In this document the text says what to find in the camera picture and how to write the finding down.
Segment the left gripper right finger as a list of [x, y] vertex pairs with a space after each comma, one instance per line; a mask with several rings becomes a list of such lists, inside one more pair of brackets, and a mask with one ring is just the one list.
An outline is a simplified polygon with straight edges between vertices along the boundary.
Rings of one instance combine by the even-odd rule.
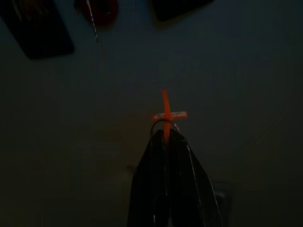
[[170, 131], [171, 212], [175, 227], [222, 227], [211, 181], [187, 140]]

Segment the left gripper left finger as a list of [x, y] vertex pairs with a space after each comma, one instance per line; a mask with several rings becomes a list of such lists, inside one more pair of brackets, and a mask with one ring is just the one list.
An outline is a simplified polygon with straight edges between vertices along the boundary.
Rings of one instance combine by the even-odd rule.
[[128, 227], [166, 227], [169, 220], [167, 151], [163, 131], [151, 136], [132, 179]]

